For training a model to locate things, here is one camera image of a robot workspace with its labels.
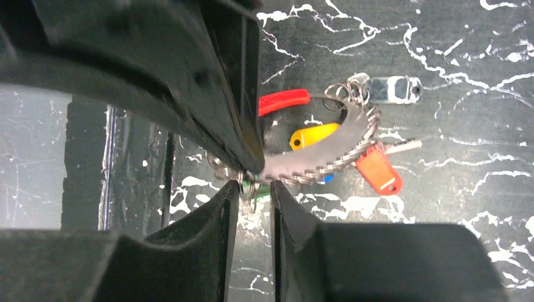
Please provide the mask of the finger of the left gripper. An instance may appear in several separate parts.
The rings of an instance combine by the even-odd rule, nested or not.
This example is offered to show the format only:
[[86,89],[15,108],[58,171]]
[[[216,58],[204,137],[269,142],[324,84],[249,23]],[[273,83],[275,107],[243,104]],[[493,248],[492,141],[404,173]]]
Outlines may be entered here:
[[112,104],[187,136],[236,170],[246,149],[227,92],[207,69],[185,70],[176,88],[117,61],[51,49],[37,30],[1,28],[1,81]]
[[51,49],[86,52],[172,88],[207,69],[227,92],[246,149],[245,171],[264,155],[257,113],[260,1],[34,1]]

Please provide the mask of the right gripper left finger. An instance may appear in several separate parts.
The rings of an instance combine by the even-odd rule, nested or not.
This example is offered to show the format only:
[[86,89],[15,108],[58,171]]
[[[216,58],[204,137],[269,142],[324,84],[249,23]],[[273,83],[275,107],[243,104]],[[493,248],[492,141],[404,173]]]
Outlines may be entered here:
[[239,185],[143,240],[3,230],[2,301],[226,301]]

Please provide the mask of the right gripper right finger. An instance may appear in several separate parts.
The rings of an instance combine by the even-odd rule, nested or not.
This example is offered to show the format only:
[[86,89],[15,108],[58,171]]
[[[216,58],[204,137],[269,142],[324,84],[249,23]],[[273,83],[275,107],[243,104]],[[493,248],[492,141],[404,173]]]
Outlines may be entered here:
[[479,239],[447,223],[328,223],[271,183],[277,301],[506,301]]

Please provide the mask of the keyring with coloured tags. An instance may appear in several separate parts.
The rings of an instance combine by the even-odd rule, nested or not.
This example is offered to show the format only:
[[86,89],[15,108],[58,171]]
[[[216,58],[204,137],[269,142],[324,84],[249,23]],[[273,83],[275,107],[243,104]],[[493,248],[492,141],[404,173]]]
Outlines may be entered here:
[[247,201],[255,199],[272,181],[294,187],[324,184],[349,167],[355,167],[379,195],[395,195],[402,190],[403,180],[387,155],[419,148],[422,143],[409,140],[385,145],[377,140],[378,106],[414,104],[419,101],[422,90],[422,82],[415,76],[370,77],[359,73],[344,83],[331,84],[319,94],[306,89],[267,94],[259,99],[260,117],[320,99],[324,106],[334,103],[344,114],[343,120],[295,131],[289,139],[291,151],[267,155],[264,169],[256,175],[234,171],[209,153],[205,154],[206,161],[214,169],[216,178],[239,182],[241,196]]

